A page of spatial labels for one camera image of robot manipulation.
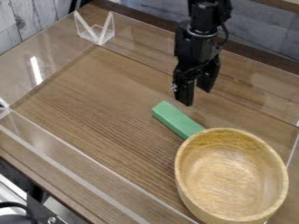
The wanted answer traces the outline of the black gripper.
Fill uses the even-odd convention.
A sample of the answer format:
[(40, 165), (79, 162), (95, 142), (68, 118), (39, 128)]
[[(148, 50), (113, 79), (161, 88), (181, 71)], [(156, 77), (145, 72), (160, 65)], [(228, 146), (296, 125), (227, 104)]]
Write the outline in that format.
[(220, 50), (221, 44), (215, 42), (213, 35), (200, 35), (185, 25), (176, 27), (172, 91), (175, 100), (185, 106), (192, 105), (195, 81), (203, 91), (212, 90), (220, 72)]

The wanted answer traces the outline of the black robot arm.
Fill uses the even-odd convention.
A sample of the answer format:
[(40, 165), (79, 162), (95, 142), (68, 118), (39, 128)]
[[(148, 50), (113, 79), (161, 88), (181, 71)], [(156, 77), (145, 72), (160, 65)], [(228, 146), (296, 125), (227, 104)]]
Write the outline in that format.
[(192, 105), (193, 88), (211, 91), (220, 72), (220, 50), (229, 38), (225, 21), (231, 18), (229, 0), (188, 0), (189, 20), (175, 29), (172, 72), (175, 100)]

